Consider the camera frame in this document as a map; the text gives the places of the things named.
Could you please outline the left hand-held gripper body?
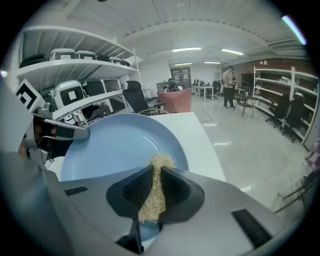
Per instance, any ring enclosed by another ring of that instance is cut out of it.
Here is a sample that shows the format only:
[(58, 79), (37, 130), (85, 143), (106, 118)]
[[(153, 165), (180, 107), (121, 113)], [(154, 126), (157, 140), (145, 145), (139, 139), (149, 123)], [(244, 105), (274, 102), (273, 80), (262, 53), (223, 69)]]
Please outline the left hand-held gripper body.
[(37, 120), (51, 119), (53, 117), (53, 105), (46, 102), (27, 79), (24, 79), (19, 84), (15, 95), (31, 114), (31, 124), (27, 128), (22, 140), (26, 156), (36, 162), (41, 168), (45, 169), (49, 153), (41, 149), (41, 134), (36, 133), (36, 125), (34, 122)]

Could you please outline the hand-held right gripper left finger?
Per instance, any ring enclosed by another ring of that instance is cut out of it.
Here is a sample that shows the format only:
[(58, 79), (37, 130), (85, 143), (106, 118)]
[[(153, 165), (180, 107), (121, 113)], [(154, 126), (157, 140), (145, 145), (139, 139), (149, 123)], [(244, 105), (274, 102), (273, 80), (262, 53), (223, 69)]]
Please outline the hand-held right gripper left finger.
[(151, 166), (60, 184), (99, 233), (136, 254), (144, 252), (138, 213), (153, 186)]

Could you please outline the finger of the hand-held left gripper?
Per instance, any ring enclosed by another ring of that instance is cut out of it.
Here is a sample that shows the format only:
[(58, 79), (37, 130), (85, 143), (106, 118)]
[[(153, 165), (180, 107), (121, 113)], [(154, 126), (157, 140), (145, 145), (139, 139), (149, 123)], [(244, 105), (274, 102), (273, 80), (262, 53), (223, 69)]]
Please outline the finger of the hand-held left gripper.
[(46, 125), (53, 126), (53, 128), (55, 129), (55, 133), (51, 138), (55, 140), (84, 140), (90, 136), (90, 130), (88, 128), (46, 118), (42, 121)]
[(41, 148), (48, 152), (47, 160), (64, 157), (72, 143), (72, 140), (57, 140), (44, 136), (40, 138)]

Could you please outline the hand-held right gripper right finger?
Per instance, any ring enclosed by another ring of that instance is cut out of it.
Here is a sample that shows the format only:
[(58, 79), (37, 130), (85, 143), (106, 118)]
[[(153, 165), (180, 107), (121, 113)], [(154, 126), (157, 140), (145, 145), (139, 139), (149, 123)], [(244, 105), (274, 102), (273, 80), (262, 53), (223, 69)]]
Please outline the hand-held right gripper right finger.
[(163, 168), (166, 211), (149, 256), (272, 256), (296, 230), (235, 186)]

